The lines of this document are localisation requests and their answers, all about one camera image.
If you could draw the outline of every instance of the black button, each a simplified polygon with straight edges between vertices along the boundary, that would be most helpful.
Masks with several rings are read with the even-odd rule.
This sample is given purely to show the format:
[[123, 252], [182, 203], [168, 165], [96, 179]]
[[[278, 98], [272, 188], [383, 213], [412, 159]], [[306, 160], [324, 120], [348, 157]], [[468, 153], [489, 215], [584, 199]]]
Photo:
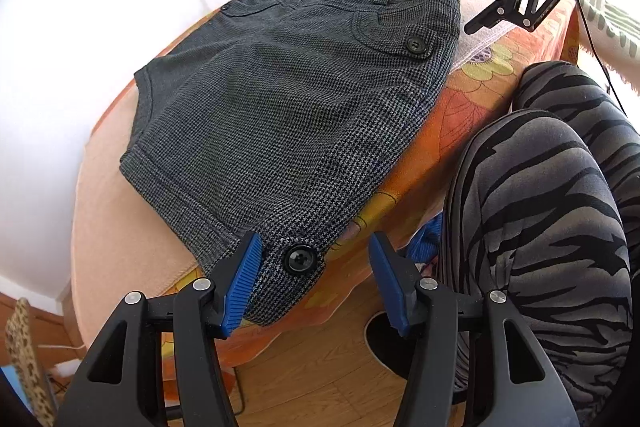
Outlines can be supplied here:
[[284, 254], [284, 267], [289, 273], [300, 275], [316, 269], [318, 254], [313, 248], [296, 245]]
[[414, 35], [406, 40], [404, 47], [414, 55], [422, 55], [427, 50], [427, 43], [422, 37]]

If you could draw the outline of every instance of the blue gripper pad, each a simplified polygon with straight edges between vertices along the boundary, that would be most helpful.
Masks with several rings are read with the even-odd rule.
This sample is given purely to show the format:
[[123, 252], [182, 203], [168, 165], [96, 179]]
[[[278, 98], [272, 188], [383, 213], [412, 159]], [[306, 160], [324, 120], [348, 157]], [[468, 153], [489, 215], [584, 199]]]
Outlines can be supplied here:
[[[382, 232], [374, 233], [369, 239], [369, 263], [385, 303], [389, 323], [402, 337], [406, 337], [411, 329], [407, 304], [409, 309], [414, 304], [408, 303], [407, 297], [411, 299], [413, 293], [415, 302], [413, 286], [420, 279], [419, 272], [412, 261], [400, 257], [395, 252]], [[408, 270], [409, 266], [413, 267], [415, 275]]]
[[226, 337], [229, 337], [242, 321], [251, 291], [254, 289], [261, 260], [262, 241], [260, 236], [254, 233], [244, 250], [244, 257], [226, 292], [225, 312], [220, 324], [220, 330]]

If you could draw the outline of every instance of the black shoe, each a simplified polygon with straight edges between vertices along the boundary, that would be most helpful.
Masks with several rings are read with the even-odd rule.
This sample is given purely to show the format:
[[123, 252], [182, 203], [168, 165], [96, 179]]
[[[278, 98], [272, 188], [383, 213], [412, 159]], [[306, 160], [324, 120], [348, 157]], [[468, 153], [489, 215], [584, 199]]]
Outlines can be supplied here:
[[[417, 339], [404, 339], [389, 324], [385, 312], [379, 312], [364, 326], [364, 341], [373, 357], [400, 378], [409, 379]], [[466, 389], [453, 394], [452, 404], [466, 401]]]

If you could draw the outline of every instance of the houndstooth fabric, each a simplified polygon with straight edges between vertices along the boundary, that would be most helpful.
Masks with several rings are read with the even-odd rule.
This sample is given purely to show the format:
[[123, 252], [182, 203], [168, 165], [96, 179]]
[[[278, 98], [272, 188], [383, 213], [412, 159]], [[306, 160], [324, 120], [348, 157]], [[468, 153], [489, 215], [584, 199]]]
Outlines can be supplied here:
[[[271, 324], [414, 139], [459, 23], [460, 0], [231, 1], [136, 73], [120, 171], [206, 274], [244, 232], [260, 234], [245, 317]], [[320, 254], [313, 272], [285, 270], [294, 245]]]

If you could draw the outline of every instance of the person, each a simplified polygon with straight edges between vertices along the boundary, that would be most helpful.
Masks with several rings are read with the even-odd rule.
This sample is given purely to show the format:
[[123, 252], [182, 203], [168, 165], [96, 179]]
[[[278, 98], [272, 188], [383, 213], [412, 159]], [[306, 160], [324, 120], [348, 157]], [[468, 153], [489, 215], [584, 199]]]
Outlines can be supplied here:
[[[588, 426], [625, 365], [639, 271], [640, 136], [576, 66], [530, 66], [513, 112], [463, 152], [439, 255], [422, 273], [478, 298], [506, 293]], [[415, 341], [392, 333], [384, 315], [374, 317], [367, 345], [406, 378]], [[468, 341], [459, 334], [457, 396], [468, 381]]]

